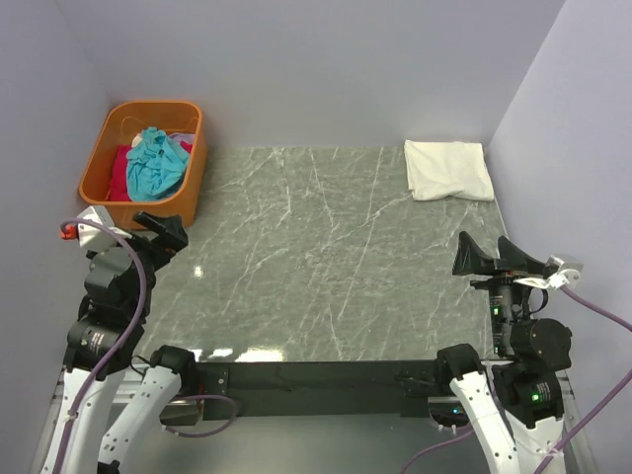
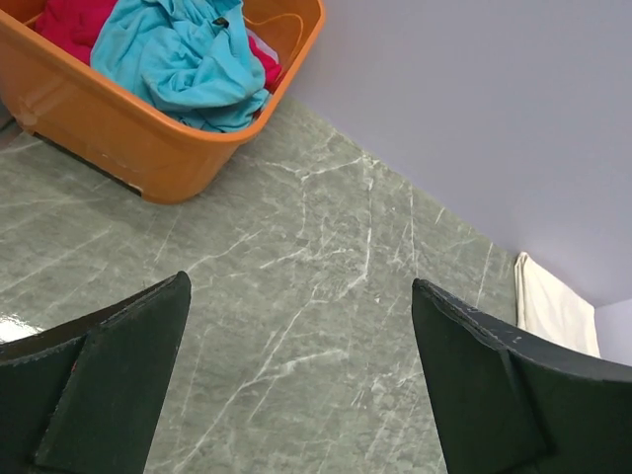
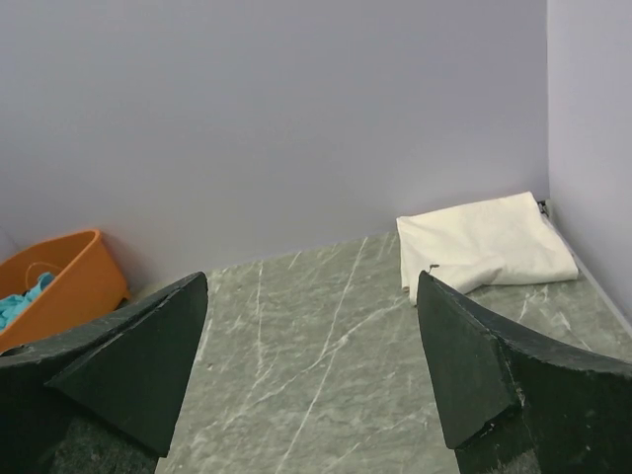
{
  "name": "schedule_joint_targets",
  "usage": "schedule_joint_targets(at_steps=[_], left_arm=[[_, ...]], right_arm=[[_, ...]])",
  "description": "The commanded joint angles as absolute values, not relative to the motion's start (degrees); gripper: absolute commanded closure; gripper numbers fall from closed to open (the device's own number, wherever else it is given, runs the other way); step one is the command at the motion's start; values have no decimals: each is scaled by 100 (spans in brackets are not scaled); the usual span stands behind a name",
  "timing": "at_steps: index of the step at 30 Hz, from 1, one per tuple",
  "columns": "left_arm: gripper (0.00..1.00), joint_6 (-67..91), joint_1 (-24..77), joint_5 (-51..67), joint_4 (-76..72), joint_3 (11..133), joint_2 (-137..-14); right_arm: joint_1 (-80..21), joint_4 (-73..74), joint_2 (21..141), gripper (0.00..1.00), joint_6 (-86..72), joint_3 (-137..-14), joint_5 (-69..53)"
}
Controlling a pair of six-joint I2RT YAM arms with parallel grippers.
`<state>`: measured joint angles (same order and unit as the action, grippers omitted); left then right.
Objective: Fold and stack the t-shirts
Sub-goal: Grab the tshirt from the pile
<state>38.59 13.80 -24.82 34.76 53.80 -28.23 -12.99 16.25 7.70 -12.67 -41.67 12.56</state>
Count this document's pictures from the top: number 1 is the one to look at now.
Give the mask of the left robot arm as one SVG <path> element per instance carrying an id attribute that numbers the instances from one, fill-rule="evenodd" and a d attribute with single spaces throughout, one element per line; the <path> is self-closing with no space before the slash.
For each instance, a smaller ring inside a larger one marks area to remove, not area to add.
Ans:
<path id="1" fill-rule="evenodd" d="M 161 349 L 118 417 L 110 418 L 144 334 L 155 274 L 189 244 L 179 215 L 139 211 L 132 219 L 153 238 L 116 227 L 102 206 L 60 225 L 61 238 L 77 241 L 90 265 L 77 320 L 67 333 L 63 393 L 43 473 L 129 472 L 131 455 L 164 408 L 198 383 L 193 353 Z"/>

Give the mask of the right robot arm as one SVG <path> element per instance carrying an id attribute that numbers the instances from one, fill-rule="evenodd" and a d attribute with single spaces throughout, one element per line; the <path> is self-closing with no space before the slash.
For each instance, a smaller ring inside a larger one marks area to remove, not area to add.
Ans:
<path id="1" fill-rule="evenodd" d="M 574 286 L 583 267 L 564 256 L 537 261 L 505 236 L 492 257 L 468 232 L 458 236 L 452 272 L 487 292 L 500 363 L 485 368 L 468 344 L 445 348 L 436 354 L 434 385 L 456 396 L 493 473 L 567 470 L 557 445 L 565 415 L 558 374 L 572 365 L 572 332 L 557 320 L 535 318 L 530 295 Z"/>

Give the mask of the teal t-shirt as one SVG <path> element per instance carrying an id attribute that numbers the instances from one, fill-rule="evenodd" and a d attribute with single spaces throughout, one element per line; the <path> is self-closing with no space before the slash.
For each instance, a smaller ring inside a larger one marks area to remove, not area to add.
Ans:
<path id="1" fill-rule="evenodd" d="M 142 130 L 126 153 L 126 188 L 132 201 L 169 198 L 182 185 L 191 152 L 164 130 Z"/>

